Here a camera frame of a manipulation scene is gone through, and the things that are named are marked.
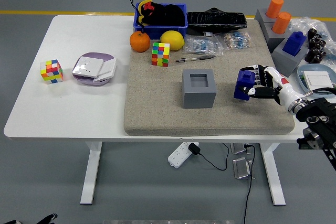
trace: orange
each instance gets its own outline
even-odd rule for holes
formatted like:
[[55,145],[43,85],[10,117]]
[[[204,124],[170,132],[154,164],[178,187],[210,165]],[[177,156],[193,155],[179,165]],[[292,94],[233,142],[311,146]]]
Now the orange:
[[130,37],[130,44],[134,51],[145,52],[149,49],[151,45],[151,40],[146,33],[141,31],[135,31]]

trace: power strip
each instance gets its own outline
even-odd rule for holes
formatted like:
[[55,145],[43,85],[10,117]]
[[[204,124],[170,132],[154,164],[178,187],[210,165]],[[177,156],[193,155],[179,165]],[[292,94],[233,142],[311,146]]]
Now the power strip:
[[179,168],[180,165],[183,164],[184,161],[191,155],[191,151],[189,151],[188,146],[194,143],[197,146],[199,145],[199,142],[184,142],[182,143],[169,157],[168,162],[171,166],[174,166],[175,168]]

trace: black pouch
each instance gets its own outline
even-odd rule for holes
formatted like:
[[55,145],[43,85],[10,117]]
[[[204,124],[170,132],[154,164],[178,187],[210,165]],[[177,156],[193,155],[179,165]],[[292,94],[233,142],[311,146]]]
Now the black pouch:
[[187,13],[187,34],[203,35],[203,32],[226,33],[247,27],[243,13],[227,13],[217,8],[211,8],[205,12]]

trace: blue plastic basket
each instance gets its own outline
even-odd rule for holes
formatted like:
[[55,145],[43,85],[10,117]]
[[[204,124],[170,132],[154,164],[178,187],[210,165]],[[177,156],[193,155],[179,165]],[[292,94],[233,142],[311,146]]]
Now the blue plastic basket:
[[[161,35],[166,31],[178,31],[182,36],[184,37],[187,32],[188,22],[187,22],[187,6],[186,4],[172,4],[177,5],[179,8],[182,9],[184,13],[184,20],[185,20],[185,26],[145,26],[144,32],[148,34],[150,39],[160,39]],[[137,24],[137,19],[139,17],[139,14],[137,11],[135,11],[134,15],[134,22],[133,27],[134,31],[141,31],[142,27]]]

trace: pen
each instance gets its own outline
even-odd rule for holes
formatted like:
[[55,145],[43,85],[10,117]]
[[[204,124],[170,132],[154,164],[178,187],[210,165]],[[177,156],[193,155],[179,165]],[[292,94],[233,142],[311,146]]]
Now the pen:
[[194,57],[194,58],[182,58],[179,60],[176,60],[176,62],[186,62],[186,61],[193,61],[193,60],[207,60],[207,59],[212,59],[215,58],[215,55],[204,55],[200,57]]

